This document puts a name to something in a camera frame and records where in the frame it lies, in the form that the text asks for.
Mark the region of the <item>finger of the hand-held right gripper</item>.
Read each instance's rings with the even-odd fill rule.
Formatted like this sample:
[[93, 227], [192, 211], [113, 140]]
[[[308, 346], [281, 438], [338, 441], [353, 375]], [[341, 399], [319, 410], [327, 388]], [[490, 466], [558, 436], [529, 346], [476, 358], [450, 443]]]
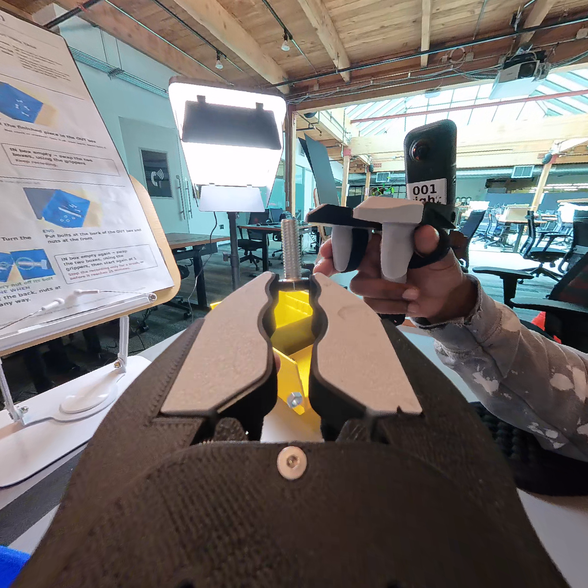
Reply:
[[306, 215], [306, 222], [329, 227], [344, 226], [350, 228], [381, 230], [382, 225], [377, 222], [369, 222], [357, 219], [353, 216], [354, 209], [346, 206], [322, 204], [311, 210]]
[[419, 201], [370, 196], [353, 210], [353, 217], [375, 223], [420, 223], [423, 210]]

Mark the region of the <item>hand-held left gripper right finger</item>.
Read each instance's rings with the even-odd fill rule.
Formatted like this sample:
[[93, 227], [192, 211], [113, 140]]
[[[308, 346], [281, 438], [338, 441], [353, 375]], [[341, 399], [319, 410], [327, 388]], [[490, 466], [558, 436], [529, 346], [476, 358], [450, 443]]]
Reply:
[[323, 437], [338, 437], [350, 420], [368, 437], [423, 426], [423, 409], [381, 319], [364, 301], [322, 274], [309, 301], [315, 336], [309, 402]]

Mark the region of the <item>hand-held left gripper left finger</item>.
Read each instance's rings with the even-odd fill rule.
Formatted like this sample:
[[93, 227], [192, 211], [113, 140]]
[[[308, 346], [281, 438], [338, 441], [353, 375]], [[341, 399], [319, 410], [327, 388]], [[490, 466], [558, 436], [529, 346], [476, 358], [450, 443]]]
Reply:
[[207, 314], [160, 409], [212, 423], [238, 419], [260, 437], [277, 401], [277, 369], [269, 334], [279, 277], [265, 272]]

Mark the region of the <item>silver hex bolt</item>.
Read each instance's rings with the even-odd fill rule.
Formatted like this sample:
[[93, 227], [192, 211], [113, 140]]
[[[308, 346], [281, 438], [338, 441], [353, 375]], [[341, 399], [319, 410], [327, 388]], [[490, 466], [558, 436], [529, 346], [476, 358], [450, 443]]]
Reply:
[[300, 253], [300, 234], [295, 218], [281, 220], [283, 285], [294, 288], [302, 282], [302, 262]]

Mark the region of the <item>yellow storage bin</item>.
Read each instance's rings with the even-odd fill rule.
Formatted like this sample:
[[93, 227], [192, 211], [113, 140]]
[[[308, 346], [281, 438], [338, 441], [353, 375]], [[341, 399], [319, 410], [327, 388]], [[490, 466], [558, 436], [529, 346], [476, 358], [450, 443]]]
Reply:
[[[274, 300], [273, 318], [275, 329], [313, 314], [309, 303], [309, 294], [305, 290], [277, 291]], [[292, 392], [300, 392], [304, 396], [303, 405], [295, 409], [290, 408], [290, 410], [297, 415], [308, 415], [311, 409], [308, 396], [312, 346], [302, 349], [291, 356], [284, 355], [273, 346], [272, 349], [277, 369], [277, 401], [282, 401], [290, 408], [286, 403], [288, 395]], [[259, 440], [260, 438], [261, 436], [250, 437], [252, 440]]]

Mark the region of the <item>blue storage bin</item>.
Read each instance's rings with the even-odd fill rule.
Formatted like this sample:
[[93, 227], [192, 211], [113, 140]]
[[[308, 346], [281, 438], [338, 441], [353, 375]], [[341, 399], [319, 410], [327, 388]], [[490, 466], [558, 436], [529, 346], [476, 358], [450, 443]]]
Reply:
[[1, 587], [10, 587], [18, 577], [22, 568], [30, 559], [30, 554], [7, 546], [0, 547], [1, 550]]

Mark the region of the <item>person's right forearm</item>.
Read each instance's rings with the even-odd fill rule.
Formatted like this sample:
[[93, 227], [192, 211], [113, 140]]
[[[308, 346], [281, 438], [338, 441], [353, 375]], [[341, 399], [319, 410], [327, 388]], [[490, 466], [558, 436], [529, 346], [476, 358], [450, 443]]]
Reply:
[[440, 361], [499, 419], [542, 448], [587, 461], [587, 354], [529, 330], [482, 290], [465, 317], [421, 326]]

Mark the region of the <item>person's right hand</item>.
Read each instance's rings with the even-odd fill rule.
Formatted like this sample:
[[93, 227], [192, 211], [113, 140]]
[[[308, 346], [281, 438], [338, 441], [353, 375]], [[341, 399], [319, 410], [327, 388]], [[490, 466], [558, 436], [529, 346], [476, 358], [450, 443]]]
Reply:
[[436, 263], [409, 270], [405, 283], [395, 283], [382, 276], [380, 242], [378, 233], [371, 237], [357, 275], [349, 284], [349, 290], [375, 312], [439, 323], [472, 311], [478, 287], [462, 272], [452, 250]]

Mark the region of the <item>black panel wooden stand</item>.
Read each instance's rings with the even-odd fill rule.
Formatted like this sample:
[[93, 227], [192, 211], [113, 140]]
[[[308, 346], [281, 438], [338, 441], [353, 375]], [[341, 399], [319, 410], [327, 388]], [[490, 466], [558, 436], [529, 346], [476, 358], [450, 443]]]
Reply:
[[337, 192], [327, 148], [307, 134], [299, 141], [315, 178], [319, 204], [340, 205], [340, 195]]

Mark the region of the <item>office desk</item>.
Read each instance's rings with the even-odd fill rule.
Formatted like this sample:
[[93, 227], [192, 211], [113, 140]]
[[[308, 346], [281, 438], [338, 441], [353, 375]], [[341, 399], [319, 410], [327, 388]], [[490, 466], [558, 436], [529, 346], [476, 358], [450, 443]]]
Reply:
[[208, 236], [196, 233], [167, 233], [165, 236], [171, 248], [173, 258], [180, 270], [180, 277], [187, 277], [189, 275], [189, 273], [184, 271], [186, 268], [180, 264], [181, 261], [190, 261], [194, 270], [197, 303], [193, 305], [190, 302], [191, 295], [187, 299], [177, 295], [165, 303], [167, 306], [183, 310], [183, 318], [187, 320], [192, 317], [194, 306], [200, 310], [210, 310], [203, 271], [206, 262], [202, 260], [202, 256], [204, 254], [216, 254], [217, 244], [228, 241], [229, 237]]
[[[298, 224], [298, 228], [299, 228], [299, 233], [300, 235], [305, 235], [305, 234], [310, 234], [310, 235], [315, 235], [316, 237], [316, 244], [313, 250], [304, 250], [302, 249], [302, 255], [305, 254], [318, 254], [319, 252], [319, 246], [321, 243], [321, 239], [320, 239], [320, 234], [318, 232], [318, 227], [313, 226], [311, 224], [307, 224], [305, 222]], [[247, 231], [253, 231], [253, 232], [263, 232], [263, 233], [276, 233], [276, 234], [281, 234], [281, 226], [280, 224], [253, 224], [253, 225], [245, 225], [245, 226], [239, 226], [238, 227], [239, 230], [243, 229], [243, 230], [247, 230]], [[262, 239], [262, 271], [266, 272], [268, 271], [268, 268], [270, 266], [269, 263], [269, 259], [268, 259], [268, 238], [267, 237], [263, 237]]]

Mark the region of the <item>black light stand pole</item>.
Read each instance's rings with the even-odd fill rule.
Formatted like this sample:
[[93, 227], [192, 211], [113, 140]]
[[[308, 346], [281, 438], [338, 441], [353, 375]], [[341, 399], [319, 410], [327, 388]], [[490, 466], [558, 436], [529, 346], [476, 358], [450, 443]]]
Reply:
[[229, 234], [231, 242], [231, 276], [232, 276], [232, 290], [235, 291], [240, 287], [240, 261], [239, 261], [239, 247], [238, 247], [238, 228], [237, 228], [237, 212], [227, 212], [229, 221]]

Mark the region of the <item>ceiling projector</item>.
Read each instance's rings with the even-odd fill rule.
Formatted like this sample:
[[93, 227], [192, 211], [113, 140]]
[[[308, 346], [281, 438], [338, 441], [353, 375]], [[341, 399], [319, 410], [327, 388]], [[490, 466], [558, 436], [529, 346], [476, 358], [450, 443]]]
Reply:
[[507, 58], [499, 70], [489, 99], [530, 95], [548, 76], [550, 63], [546, 51], [528, 51]]

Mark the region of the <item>orange cone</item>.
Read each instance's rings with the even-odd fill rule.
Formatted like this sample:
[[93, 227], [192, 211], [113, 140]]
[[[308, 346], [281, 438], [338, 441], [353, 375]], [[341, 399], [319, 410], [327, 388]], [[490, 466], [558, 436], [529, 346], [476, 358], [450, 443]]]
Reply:
[[533, 320], [531, 321], [534, 326], [536, 326], [541, 331], [547, 333], [554, 341], [561, 343], [562, 341], [555, 335], [549, 334], [546, 330], [546, 312], [540, 312]]

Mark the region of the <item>black office chair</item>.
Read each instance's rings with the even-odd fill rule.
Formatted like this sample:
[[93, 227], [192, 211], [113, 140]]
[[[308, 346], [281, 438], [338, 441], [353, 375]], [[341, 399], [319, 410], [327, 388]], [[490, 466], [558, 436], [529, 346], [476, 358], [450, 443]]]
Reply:
[[507, 306], [545, 311], [547, 332], [557, 336], [564, 345], [587, 353], [587, 254], [556, 283], [547, 298], [515, 298], [517, 281], [532, 278], [523, 270], [480, 267], [473, 271], [501, 278]]

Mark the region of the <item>white stand base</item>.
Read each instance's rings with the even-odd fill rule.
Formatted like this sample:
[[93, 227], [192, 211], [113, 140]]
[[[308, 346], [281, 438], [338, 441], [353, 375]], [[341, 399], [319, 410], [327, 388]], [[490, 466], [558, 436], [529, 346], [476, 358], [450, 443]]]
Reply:
[[84, 445], [112, 405], [149, 365], [141, 356], [128, 358], [126, 372], [108, 364], [18, 404], [28, 408], [25, 423], [1, 411], [1, 487], [40, 472]]

